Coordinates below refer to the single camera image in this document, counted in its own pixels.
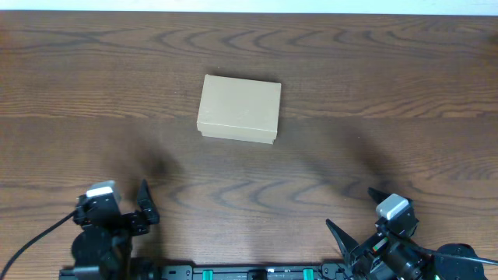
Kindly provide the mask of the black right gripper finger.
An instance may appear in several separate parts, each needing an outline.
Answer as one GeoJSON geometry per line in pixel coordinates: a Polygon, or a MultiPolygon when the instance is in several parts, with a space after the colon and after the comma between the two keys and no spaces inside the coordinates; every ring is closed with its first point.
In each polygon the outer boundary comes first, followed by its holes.
{"type": "Polygon", "coordinates": [[[372,187],[368,188],[367,193],[377,205],[382,203],[384,200],[386,200],[390,196],[389,193],[379,191],[379,190],[374,189],[372,187]]]}
{"type": "Polygon", "coordinates": [[[348,233],[343,231],[339,226],[337,226],[330,219],[326,220],[326,226],[331,231],[331,234],[335,238],[338,248],[344,259],[350,259],[351,253],[359,246],[356,240],[354,240],[348,233]]]}

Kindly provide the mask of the cardboard box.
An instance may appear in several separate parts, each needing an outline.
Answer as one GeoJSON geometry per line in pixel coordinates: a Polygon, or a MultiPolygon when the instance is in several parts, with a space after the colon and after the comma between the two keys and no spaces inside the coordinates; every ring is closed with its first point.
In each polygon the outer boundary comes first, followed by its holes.
{"type": "Polygon", "coordinates": [[[197,129],[204,137],[272,144],[281,90],[277,82],[206,75],[197,129]]]}

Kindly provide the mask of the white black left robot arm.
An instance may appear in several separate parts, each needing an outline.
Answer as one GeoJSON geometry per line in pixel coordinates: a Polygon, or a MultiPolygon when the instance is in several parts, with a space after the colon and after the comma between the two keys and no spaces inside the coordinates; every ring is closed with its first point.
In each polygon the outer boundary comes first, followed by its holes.
{"type": "Polygon", "coordinates": [[[137,193],[138,210],[121,213],[115,182],[94,184],[75,207],[73,221],[82,232],[72,244],[77,279],[159,279],[160,269],[150,260],[132,257],[132,239],[149,233],[160,214],[146,180],[137,193]]]}

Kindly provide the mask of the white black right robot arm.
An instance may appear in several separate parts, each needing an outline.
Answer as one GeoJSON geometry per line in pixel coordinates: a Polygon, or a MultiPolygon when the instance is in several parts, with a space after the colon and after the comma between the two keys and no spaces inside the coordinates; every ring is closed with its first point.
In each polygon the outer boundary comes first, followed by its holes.
{"type": "Polygon", "coordinates": [[[368,195],[377,203],[376,232],[363,243],[328,219],[345,263],[345,279],[486,280],[484,265],[464,243],[448,243],[437,250],[421,247],[412,240],[419,220],[412,200],[373,188],[368,195]]]}

